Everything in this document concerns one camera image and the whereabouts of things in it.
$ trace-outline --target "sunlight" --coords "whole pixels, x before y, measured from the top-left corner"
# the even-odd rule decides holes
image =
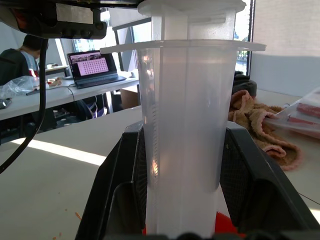
[[[311,213],[313,214],[314,218],[318,221],[320,224],[320,210],[319,209],[314,209],[310,208]]]
[[[20,145],[24,140],[24,138],[20,138],[13,140],[12,143]],[[106,159],[105,156],[38,140],[32,140],[28,147],[98,166],[100,166]]]

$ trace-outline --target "window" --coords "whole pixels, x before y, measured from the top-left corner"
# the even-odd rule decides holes
[[[148,42],[152,40],[151,22],[135,25],[132,27],[133,41],[135,43]]]
[[[236,14],[233,40],[248,42],[252,3],[251,0],[242,1],[246,3],[246,6],[243,11]],[[246,75],[248,60],[248,51],[239,51],[236,58],[235,70],[241,71]]]
[[[255,0],[242,1],[246,3],[246,7],[243,11],[236,14],[233,39],[236,41],[248,42],[252,39],[250,28],[253,9],[252,5],[254,5]],[[147,42],[152,40],[152,24],[150,21],[151,19],[149,19],[148,22],[144,23],[141,23],[139,21],[132,22],[130,26],[124,24],[121,27],[117,26],[115,29],[118,30],[125,28],[130,31],[133,43]],[[249,69],[249,59],[250,53],[248,51],[239,51],[236,59],[235,70],[241,71],[246,75]]]
[[[110,13],[108,10],[104,11],[100,15],[100,19],[103,22],[106,22],[106,36],[100,40],[92,40],[92,39],[74,39],[74,50],[75,52],[86,52],[91,50],[100,50],[101,48],[107,48],[116,45],[116,36],[112,27],[110,26]],[[120,70],[120,62],[119,56],[117,53],[112,53],[115,66],[118,70]]]

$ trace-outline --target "black holder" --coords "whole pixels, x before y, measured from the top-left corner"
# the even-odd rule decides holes
[[[226,129],[220,184],[231,221],[240,233],[320,230],[278,164],[254,143],[245,128],[234,122],[228,122]],[[146,223],[146,202],[145,137],[143,123],[137,122],[126,128],[100,166],[75,239],[141,235]]]

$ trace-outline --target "plastic bag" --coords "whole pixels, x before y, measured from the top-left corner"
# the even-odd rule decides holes
[[[16,96],[25,96],[39,86],[39,78],[33,76],[21,76],[15,78],[2,86],[0,98],[14,98]]]
[[[320,87],[263,122],[320,139]]]

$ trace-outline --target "table surface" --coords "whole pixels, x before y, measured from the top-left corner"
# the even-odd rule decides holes
[[[128,73],[122,73],[122,76],[127,77]],[[62,80],[62,85],[52,87],[46,91],[46,108],[52,108],[59,105],[71,103],[74,100],[93,97],[106,92],[131,87],[139,84],[139,79],[127,78],[123,81],[117,81],[107,83],[99,86],[92,86],[82,89],[77,89],[74,84],[74,80]],[[24,114],[33,113],[39,110],[39,97],[38,93],[29,96],[17,96],[12,99],[12,103],[8,108],[0,110],[0,120],[9,119]]]
[[[268,105],[290,104],[298,97],[258,91]],[[74,239],[99,165],[126,126],[142,119],[140,107],[37,134],[21,156],[0,175],[1,236],[13,239]],[[320,220],[320,142],[300,135],[285,137],[305,152],[305,161],[286,175]],[[22,139],[0,146],[0,164]]]

